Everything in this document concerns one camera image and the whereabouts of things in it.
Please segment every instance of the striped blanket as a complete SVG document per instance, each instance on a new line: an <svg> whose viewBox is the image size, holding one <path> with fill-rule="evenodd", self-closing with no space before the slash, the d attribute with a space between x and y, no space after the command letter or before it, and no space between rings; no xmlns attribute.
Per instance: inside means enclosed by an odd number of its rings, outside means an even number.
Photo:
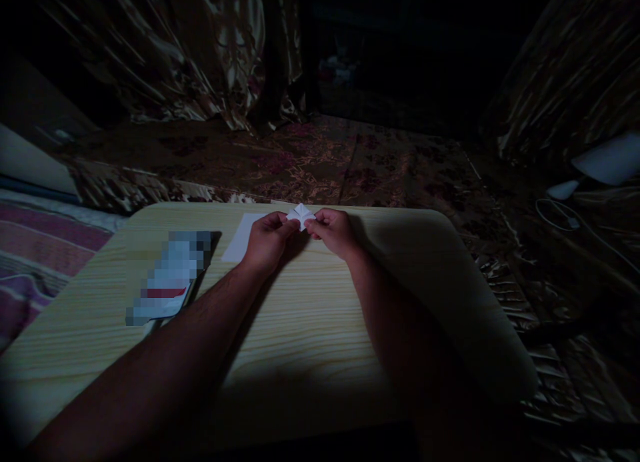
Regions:
<svg viewBox="0 0 640 462"><path fill-rule="evenodd" d="M125 220L0 191L0 353Z"/></svg>

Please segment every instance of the white lamp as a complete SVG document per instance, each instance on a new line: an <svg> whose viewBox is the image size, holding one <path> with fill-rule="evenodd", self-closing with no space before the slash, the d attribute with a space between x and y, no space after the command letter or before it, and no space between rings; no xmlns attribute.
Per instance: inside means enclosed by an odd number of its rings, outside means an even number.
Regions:
<svg viewBox="0 0 640 462"><path fill-rule="evenodd" d="M594 147L571 160L573 166L592 179L620 185L640 171L640 133L628 132ZM572 180L547 189L548 196L566 200L580 182Z"/></svg>

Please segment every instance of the wooden table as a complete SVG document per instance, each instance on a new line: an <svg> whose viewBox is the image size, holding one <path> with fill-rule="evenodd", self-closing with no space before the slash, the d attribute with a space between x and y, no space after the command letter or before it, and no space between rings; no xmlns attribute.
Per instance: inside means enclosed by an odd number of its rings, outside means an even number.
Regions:
<svg viewBox="0 0 640 462"><path fill-rule="evenodd" d="M159 203L136 213L3 357L19 428L32 439L106 367L141 340L125 325L136 286L127 244L168 231L221 231L200 292L234 264L220 260L245 212L290 205ZM320 207L309 206L312 211ZM494 398L532 395L533 363L452 224L435 211L346 209L371 250L439 318ZM346 265L321 241L280 272L230 368L198 450L226 449L404 418L369 343Z"/></svg>

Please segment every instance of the hand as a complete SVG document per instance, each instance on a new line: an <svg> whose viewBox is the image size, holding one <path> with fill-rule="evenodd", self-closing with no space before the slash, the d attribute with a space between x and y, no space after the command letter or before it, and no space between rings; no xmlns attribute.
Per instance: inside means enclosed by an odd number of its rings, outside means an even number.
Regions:
<svg viewBox="0 0 640 462"><path fill-rule="evenodd" d="M262 275L270 275L278 266L288 238L300 229L300 221L288 220L282 212L272 212L251 226L249 245L240 264Z"/></svg>
<svg viewBox="0 0 640 462"><path fill-rule="evenodd" d="M362 250L349 222L349 214L333 209L320 209L316 220L305 221L305 227L314 240L323 240L327 248L346 261L350 254Z"/></svg>

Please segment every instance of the white cable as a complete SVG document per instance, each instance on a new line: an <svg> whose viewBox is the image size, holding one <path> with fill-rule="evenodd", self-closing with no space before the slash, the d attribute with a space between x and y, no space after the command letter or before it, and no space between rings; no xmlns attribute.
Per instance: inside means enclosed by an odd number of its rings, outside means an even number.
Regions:
<svg viewBox="0 0 640 462"><path fill-rule="evenodd" d="M538 215L540 216L540 218L542 220L544 220L544 222L554 226L556 229L558 230L564 230L565 232L573 232L577 229L574 228L570 228L570 229L566 229L564 227L560 227L558 224L554 224L553 222L551 222L548 218L546 218L544 215L542 215L542 212L540 212L540 207L538 207L538 202L551 202L553 204L554 207L556 207L555 202L552 201L551 199L538 199L535 202L535 209L538 211ZM558 204L558 206L556 207L556 209L560 210L560 206L561 204ZM565 214L564 212L562 212L562 214L566 217L569 218L569 216L567 214Z"/></svg>
<svg viewBox="0 0 640 462"><path fill-rule="evenodd" d="M628 258L626 258L624 255L622 255L620 252L618 252L616 249L614 249L612 246L610 246L607 242L605 242L603 240L603 238L600 237L598 234L596 234L596 232L594 232L594 230L589 226L589 224L587 224L585 222L585 220L580 216L580 214L578 214L578 212L576 212L575 210L570 208L568 205L565 205L563 203L560 203L560 202L557 202L557 201L554 201L554 200L551 200L551 199L538 199L535 202L535 209L537 210L538 215L542 218L542 220L544 220L545 222L551 224L556 229L560 229L560 230L566 231L566 232L573 232L574 230L578 230L579 227L576 227L575 229L573 229L573 228L566 229L564 227L560 227L559 225L554 224L553 222L548 220L548 218L546 218L544 215L542 215L542 212L540 212L540 208L538 207L538 202L550 202L556 209L558 209L560 212L562 212L562 214L568 219L570 219L570 217L561 209L561 207L564 207L566 210L570 211L574 216L576 216L576 218L578 218L580 220L580 222L582 222L582 224L589 230L589 232L591 232L591 234L596 239L598 239L600 242L602 242L602 244L606 245L610 250L612 250L614 252L614 254L616 254L618 257L620 257L622 260L624 260L624 262L628 263L633 270L635 270L636 272L640 273L640 269L638 269Z"/></svg>

